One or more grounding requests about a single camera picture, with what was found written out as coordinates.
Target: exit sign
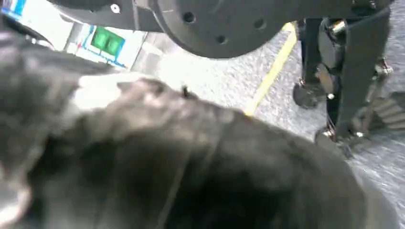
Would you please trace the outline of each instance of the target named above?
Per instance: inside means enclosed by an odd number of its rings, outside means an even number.
[[[124,41],[124,38],[115,33],[103,27],[97,27],[90,44],[101,51],[117,56]]]

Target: metal leg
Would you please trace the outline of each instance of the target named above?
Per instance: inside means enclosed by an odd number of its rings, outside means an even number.
[[[303,108],[315,108],[325,94],[316,76],[320,63],[318,50],[319,26],[322,19],[298,21],[298,38],[301,41],[302,76],[294,86],[293,99]]]
[[[320,64],[318,36],[321,22],[322,19],[305,19],[304,42],[301,41],[301,49],[303,50],[302,80],[305,84],[319,83],[316,71]]]

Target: metal stand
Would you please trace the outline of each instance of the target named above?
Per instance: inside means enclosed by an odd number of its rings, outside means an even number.
[[[392,72],[383,59],[389,16],[387,8],[355,20],[306,19],[297,23],[302,77],[294,86],[294,101],[308,109],[326,100],[328,119],[315,142],[327,148],[333,142],[346,157],[351,155],[352,144],[371,133],[375,109],[384,104],[378,96]]]

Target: floor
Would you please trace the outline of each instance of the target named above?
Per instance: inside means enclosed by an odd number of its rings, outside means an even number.
[[[392,7],[392,32],[386,57],[395,73],[384,93],[405,90],[405,0]],[[185,84],[201,98],[224,106],[245,109],[269,71],[290,32],[281,31],[260,49],[230,60],[208,60],[187,53],[164,35],[149,41],[164,54],[141,51],[135,70],[159,77],[175,88]],[[254,116],[312,139],[324,125],[325,105],[315,110],[297,107],[291,98],[300,75],[300,46],[294,46],[283,70],[259,104]],[[396,206],[405,229],[405,134],[375,136],[359,145],[350,163],[366,171]]]

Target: black wheel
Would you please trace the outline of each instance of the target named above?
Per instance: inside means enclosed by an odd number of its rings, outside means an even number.
[[[332,135],[331,132],[328,133],[328,129],[326,127],[318,130],[315,133],[315,144],[325,149],[327,152],[337,155],[343,160],[347,160],[353,157],[350,145],[344,142],[334,142],[332,136],[328,136],[328,134]]]
[[[294,85],[292,97],[295,104],[304,109],[314,109],[318,105],[316,93],[311,88],[302,86],[299,83]]]

